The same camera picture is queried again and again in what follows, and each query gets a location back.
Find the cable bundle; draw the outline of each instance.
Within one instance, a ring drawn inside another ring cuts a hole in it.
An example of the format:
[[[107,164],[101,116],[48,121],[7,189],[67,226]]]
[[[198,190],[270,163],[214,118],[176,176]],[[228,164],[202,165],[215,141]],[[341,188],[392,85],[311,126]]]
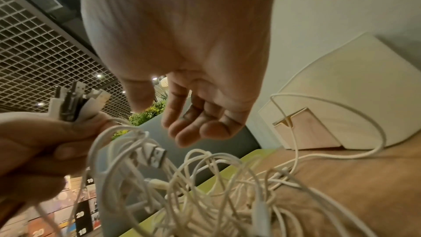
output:
[[[156,141],[149,138],[148,132],[129,125],[126,120],[114,118],[113,121],[120,122],[122,125],[111,127],[101,133],[92,144],[88,155],[88,169],[90,169],[92,176],[94,178],[102,176],[104,179],[101,190],[103,207],[108,212],[124,216],[133,229],[144,237],[272,237],[273,217],[278,220],[282,237],[288,236],[285,218],[292,221],[296,236],[302,237],[302,226],[293,212],[283,209],[276,203],[276,192],[274,191],[283,185],[308,193],[319,204],[322,212],[338,231],[339,236],[350,237],[350,234],[336,217],[335,213],[338,212],[352,221],[366,236],[377,237],[350,210],[322,192],[314,188],[308,188],[297,180],[293,173],[299,160],[303,158],[356,159],[379,152],[386,143],[382,128],[367,115],[341,103],[301,94],[278,93],[272,95],[271,100],[285,118],[287,116],[274,101],[276,96],[311,98],[347,109],[369,121],[379,132],[381,142],[375,149],[356,155],[317,153],[300,157],[296,139],[291,130],[295,146],[295,158],[264,172],[255,173],[253,171],[259,163],[258,158],[241,162],[237,157],[227,153],[211,154],[199,149],[191,150],[186,155],[184,163],[176,167],[165,157],[165,150]],[[288,119],[286,121],[289,128],[292,129],[291,122]],[[99,172],[96,167],[99,150],[104,147],[115,132],[121,130],[129,130],[132,134],[121,136],[108,146],[107,169]],[[190,173],[189,165],[194,162],[198,164]],[[229,179],[222,177],[218,164],[233,166],[236,169],[235,174]],[[146,179],[138,170],[141,165],[160,169],[167,176],[168,182]],[[210,191],[203,192],[196,187],[195,181],[197,174],[206,169],[214,174],[216,180]],[[115,182],[116,175],[123,175],[122,182],[118,184]],[[162,196],[159,193],[160,190],[166,191],[166,195]],[[75,201],[69,223],[74,216],[81,191]],[[127,205],[126,199],[129,194],[136,195],[138,202]],[[151,214],[157,212],[153,219],[153,232],[144,230],[133,216],[132,213],[140,209],[144,209]]]

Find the ceiling lattice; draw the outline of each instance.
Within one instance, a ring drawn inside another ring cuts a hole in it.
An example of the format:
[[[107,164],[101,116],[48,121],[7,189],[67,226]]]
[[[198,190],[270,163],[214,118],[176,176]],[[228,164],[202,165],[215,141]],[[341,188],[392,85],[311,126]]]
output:
[[[69,87],[75,80],[90,90],[115,77],[16,1],[0,0],[0,106],[46,112],[54,87]],[[113,95],[105,112],[130,116],[121,85],[104,89]]]

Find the white wall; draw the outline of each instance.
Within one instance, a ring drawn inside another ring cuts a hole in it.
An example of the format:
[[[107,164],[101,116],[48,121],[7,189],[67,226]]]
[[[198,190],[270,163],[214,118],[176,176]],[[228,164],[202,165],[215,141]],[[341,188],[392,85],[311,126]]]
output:
[[[421,0],[275,0],[268,70],[247,121],[263,148],[280,146],[257,113],[269,95],[305,65],[363,32],[421,69]]]

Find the sofa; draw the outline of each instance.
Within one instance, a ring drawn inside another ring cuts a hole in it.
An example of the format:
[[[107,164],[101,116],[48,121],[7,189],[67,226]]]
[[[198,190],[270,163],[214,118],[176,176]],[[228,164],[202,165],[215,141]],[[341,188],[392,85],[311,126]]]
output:
[[[187,110],[189,105],[190,101],[187,101],[186,105],[184,106],[184,111]],[[210,151],[212,153],[225,152],[235,155],[238,158],[245,156],[251,151],[260,149],[259,144],[246,127],[244,127],[238,134],[236,134],[233,138],[229,140],[201,140],[198,143],[190,146],[189,148],[179,148],[175,144],[174,140],[168,136],[167,130],[161,126],[161,116],[162,115],[158,115],[157,117],[147,121],[139,127],[150,133],[150,137],[152,139],[155,139],[161,145],[161,147],[167,151],[167,158],[169,158],[176,166],[180,166],[184,162],[185,155],[190,150],[196,148]],[[106,149],[101,150],[98,157],[97,166],[100,171],[105,170]],[[153,168],[142,168],[141,171],[146,178],[158,178],[166,180],[164,174],[160,170]],[[200,175],[198,175],[197,177],[197,185],[201,184],[202,182],[206,181],[211,177],[212,174],[209,171],[201,172]],[[96,178],[95,184],[103,235],[105,237],[120,236],[121,234],[129,230],[131,226],[126,222],[124,218],[110,214],[103,208],[101,204],[101,189],[103,185],[103,180],[101,178]],[[127,200],[127,203],[135,202],[137,202],[137,200],[133,195],[131,195]],[[139,222],[142,222],[150,216],[150,214],[143,210],[136,212],[134,215]]]

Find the hand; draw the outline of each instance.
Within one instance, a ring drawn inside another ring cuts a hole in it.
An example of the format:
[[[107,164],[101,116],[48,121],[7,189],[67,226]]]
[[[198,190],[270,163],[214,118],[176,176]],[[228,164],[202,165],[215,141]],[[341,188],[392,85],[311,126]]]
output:
[[[167,74],[162,123],[181,147],[245,125],[268,61],[273,0],[82,0],[90,41],[135,111]],[[178,119],[189,90],[192,106]]]
[[[0,198],[41,202],[64,187],[64,176],[86,167],[86,155],[96,136],[109,126],[100,113],[82,123],[46,114],[0,114]]]

